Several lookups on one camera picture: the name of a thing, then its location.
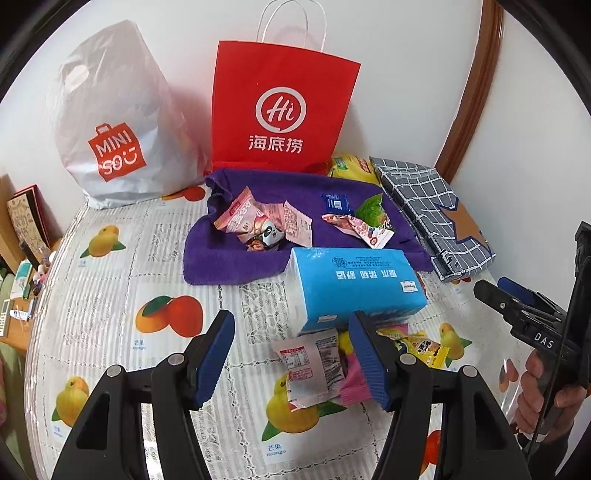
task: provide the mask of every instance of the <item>book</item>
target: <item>book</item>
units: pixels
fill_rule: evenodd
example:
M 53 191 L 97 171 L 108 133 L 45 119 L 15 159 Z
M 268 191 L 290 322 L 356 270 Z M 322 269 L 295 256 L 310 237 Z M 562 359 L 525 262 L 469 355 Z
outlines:
M 35 257 L 42 260 L 42 252 L 49 249 L 49 239 L 38 202 L 36 185 L 16 192 L 7 201 L 8 214 L 19 240 L 24 240 Z

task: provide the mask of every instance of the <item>plaid fabric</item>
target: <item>plaid fabric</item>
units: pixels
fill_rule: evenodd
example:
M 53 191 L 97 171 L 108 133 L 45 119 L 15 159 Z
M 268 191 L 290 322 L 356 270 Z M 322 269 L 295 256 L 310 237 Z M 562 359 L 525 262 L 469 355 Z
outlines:
M 442 281 L 472 277 L 485 270 L 496 254 L 486 242 L 456 240 L 454 223 L 441 207 L 453 210 L 458 198 L 434 168 L 370 157 L 375 173 L 389 197 L 401 208 L 421 243 L 431 255 Z

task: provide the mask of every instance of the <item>metal screw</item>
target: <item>metal screw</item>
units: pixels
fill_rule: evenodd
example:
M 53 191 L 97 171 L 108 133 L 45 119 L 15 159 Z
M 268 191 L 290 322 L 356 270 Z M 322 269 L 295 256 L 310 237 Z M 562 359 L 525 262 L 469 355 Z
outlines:
M 116 377 L 117 375 L 119 375 L 121 373 L 121 367 L 119 365 L 111 365 L 108 369 L 107 369 L 107 376 L 109 377 Z
M 404 365 L 414 365 L 417 362 L 417 357 L 411 355 L 410 353 L 403 353 L 400 355 L 400 361 Z
M 168 363 L 171 365 L 180 365 L 184 362 L 184 355 L 182 353 L 173 353 L 168 357 Z
M 476 368 L 471 365 L 466 365 L 465 367 L 463 367 L 462 372 L 467 377 L 472 377 L 472 378 L 474 378 L 475 376 L 478 375 L 478 370 L 476 370 Z

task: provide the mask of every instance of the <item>yellow snack bag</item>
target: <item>yellow snack bag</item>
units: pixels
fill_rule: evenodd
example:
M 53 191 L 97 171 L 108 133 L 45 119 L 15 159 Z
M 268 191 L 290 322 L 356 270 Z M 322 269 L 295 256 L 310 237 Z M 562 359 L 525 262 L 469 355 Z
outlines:
M 336 179 L 358 180 L 379 185 L 371 162 L 347 153 L 335 155 L 330 159 L 327 175 Z
M 401 353 L 411 353 L 430 368 L 445 368 L 449 348 L 430 340 L 425 332 L 404 335 L 399 329 L 380 329 L 378 333 L 394 341 Z

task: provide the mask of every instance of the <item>tissue package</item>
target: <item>tissue package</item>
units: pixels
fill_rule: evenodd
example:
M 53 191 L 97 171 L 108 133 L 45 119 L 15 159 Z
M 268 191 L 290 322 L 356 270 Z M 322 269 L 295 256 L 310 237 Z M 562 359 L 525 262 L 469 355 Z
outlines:
M 287 265 L 288 293 L 298 331 L 346 329 L 355 310 L 376 327 L 403 321 L 427 304 L 421 284 L 400 250 L 293 248 Z

